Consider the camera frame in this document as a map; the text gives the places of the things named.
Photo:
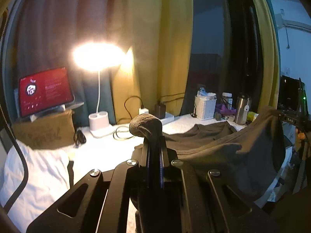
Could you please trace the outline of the gloved right hand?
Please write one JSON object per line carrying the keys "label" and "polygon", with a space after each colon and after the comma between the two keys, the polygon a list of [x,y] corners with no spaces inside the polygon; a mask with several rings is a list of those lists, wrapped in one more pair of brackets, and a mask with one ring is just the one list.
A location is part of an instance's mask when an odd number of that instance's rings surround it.
{"label": "gloved right hand", "polygon": [[299,128],[295,128],[295,133],[296,133],[296,142],[301,143],[302,141],[308,141],[305,133],[301,131]]}

